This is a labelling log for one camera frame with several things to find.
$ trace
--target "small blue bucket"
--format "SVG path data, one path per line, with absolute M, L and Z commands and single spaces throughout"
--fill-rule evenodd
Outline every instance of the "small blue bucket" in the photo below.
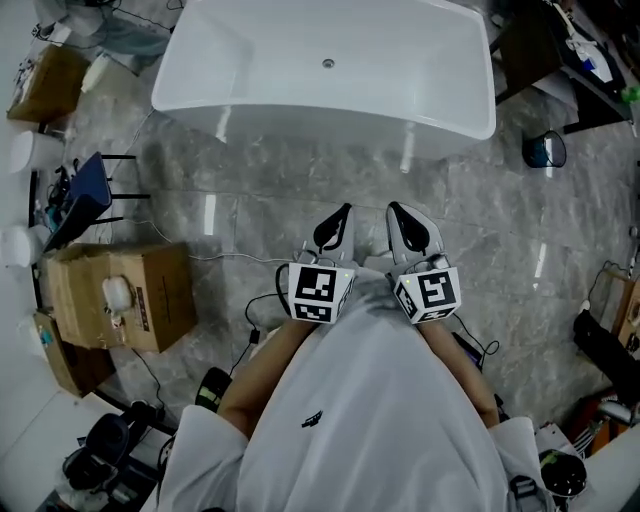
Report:
M 522 158 L 534 169 L 562 167 L 567 162 L 567 148 L 560 135 L 548 131 L 522 143 Z

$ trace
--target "white t-shirt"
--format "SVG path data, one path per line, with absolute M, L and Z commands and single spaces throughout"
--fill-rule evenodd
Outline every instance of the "white t-shirt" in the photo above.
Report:
M 250 442 L 185 409 L 158 510 L 500 512 L 505 460 L 541 484 L 531 421 L 487 430 L 372 277 L 302 344 Z

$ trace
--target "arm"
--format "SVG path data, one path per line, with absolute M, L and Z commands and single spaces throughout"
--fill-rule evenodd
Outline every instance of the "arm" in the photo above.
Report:
M 287 320 L 222 397 L 218 415 L 251 438 L 280 377 L 315 324 Z
M 418 325 L 418 330 L 458 381 L 485 426 L 491 428 L 500 423 L 498 406 L 487 381 L 447 328 L 440 322 L 426 322 Z

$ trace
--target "white bathtub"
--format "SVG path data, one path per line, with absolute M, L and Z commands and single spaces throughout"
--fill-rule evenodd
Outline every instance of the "white bathtub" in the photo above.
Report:
M 191 0 L 152 101 L 222 140 L 298 135 L 405 161 L 495 130 L 482 17 L 443 0 Z

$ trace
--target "marble floor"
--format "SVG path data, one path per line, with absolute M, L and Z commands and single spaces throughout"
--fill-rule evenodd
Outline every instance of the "marble floor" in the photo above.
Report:
M 358 147 L 270 136 L 225 145 L 161 113 L 149 115 L 153 69 L 148 75 L 127 94 L 84 95 L 68 130 L 68 159 L 96 150 L 137 155 L 137 162 L 117 168 L 109 162 L 114 188 L 146 191 L 152 199 L 127 202 L 118 213 L 152 220 L 200 258 L 221 251 L 291 258 L 307 228 L 350 202 L 362 262 L 386 249 L 387 204 L 404 202 L 440 227 L 460 271 L 459 313 L 469 331 L 485 345 L 500 341 L 485 375 L 509 413 L 538 424 L 561 420 L 578 398 L 607 386 L 578 355 L 571 325 L 603 262 L 624 264 L 630 256 L 638 156 L 630 125 L 569 135 L 564 168 L 529 169 L 520 156 L 522 137 L 571 117 L 531 89 L 498 107 L 490 140 L 446 160 L 414 160 L 403 174 L 399 155 Z M 213 219 L 206 208 L 212 196 Z M 149 224 L 114 226 L 87 237 L 163 242 Z M 144 354 L 162 383 L 173 425 L 206 371 L 214 365 L 229 370 L 245 348 L 247 302 L 274 290 L 276 264 L 224 258 L 191 265 L 197 327 L 164 353 Z M 602 300 L 595 299 L 597 311 Z M 263 334 L 284 318 L 276 298 L 255 303 L 252 315 Z M 448 324 L 465 336 L 455 319 Z M 154 402 L 155 383 L 136 356 L 126 348 L 112 354 L 118 373 L 101 389 L 124 401 Z

